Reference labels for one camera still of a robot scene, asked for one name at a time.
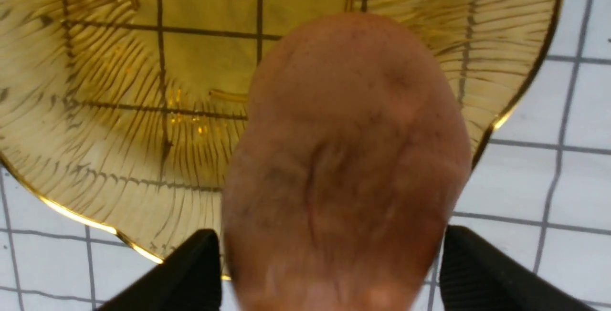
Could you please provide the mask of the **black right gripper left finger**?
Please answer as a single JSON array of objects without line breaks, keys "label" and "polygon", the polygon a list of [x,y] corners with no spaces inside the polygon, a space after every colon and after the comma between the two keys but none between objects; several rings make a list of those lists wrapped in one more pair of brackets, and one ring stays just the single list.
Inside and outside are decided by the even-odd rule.
[{"label": "black right gripper left finger", "polygon": [[214,230],[200,229],[99,310],[218,311],[221,305],[220,241]]}]

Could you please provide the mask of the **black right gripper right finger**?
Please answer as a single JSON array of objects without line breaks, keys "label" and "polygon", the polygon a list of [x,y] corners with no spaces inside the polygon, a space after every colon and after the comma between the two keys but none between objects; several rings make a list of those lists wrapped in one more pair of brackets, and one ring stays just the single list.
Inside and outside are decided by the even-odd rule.
[{"label": "black right gripper right finger", "polygon": [[471,229],[448,226],[439,287],[447,311],[589,311]]}]

